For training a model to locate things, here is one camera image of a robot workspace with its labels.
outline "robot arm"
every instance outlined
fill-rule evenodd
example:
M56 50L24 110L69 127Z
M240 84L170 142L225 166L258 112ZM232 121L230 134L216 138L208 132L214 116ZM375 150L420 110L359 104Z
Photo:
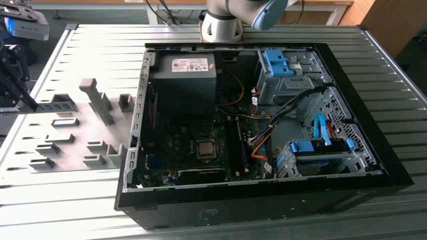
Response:
M212 43L237 42L242 37L240 20L256 30L270 29L286 5L288 0L206 0L202 39Z

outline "motherboard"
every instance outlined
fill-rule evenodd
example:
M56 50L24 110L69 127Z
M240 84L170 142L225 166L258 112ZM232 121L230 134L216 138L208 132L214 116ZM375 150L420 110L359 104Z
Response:
M145 186L174 186L256 180L260 164L248 156L250 120L196 118L160 120L146 143L141 181Z

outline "metal plate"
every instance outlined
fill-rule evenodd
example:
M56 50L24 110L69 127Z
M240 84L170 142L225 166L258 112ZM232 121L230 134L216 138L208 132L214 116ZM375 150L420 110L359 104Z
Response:
M38 174L26 169L5 171L25 166L29 161L14 156L16 151L30 149L28 140L21 138L29 135L28 125L34 117L21 115L0 149L1 236L14 239L64 236L69 239L427 238L425 98L369 33L352 26L290 25L262 33L248 27L244 31L248 42L329 44L415 185L340 214L145 231L113 210L117 168ZM97 89L110 97L132 94L138 81L144 43L198 42L198 36L196 25L80 25L74 31L65 31L32 94L40 101L46 98L48 89L70 91L80 77L98 79ZM84 95L77 91L73 94L73 98L84 103ZM48 123L52 120L53 117L42 119Z

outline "floor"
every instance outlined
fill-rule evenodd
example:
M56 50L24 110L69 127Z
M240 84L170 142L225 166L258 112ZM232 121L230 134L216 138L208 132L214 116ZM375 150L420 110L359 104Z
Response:
M49 39L48 41L30 42L30 47L37 56L36 62L28 67L33 80L40 76L66 24L148 24L144 10L60 10L58 19L52 19L52 11L41 10L40 12L49 22ZM158 15L164 19L166 18L162 11L158 12ZM185 24L198 22L198 11L181 10L173 15ZM427 43L420 45L416 40L412 40L396 57L396 62L407 68L407 75L420 90L427 93ZM14 116L0 116L0 135L8 134L14 118Z

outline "sticker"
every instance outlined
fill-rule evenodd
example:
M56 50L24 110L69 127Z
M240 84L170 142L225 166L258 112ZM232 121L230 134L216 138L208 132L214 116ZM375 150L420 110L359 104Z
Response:
M252 104L253 104L254 106L258 105L258 99L257 99L256 97L252 97Z
M172 61L172 72L206 72L206 58L176 58Z
M212 221L218 218L218 209L206 209L198 211L198 220Z
M264 164L264 169L266 170L266 172L270 174L272 173L272 170L273 170L273 168L272 168L272 166L265 162L265 164Z
M301 65L298 64L289 64L288 66L290 69L301 69Z

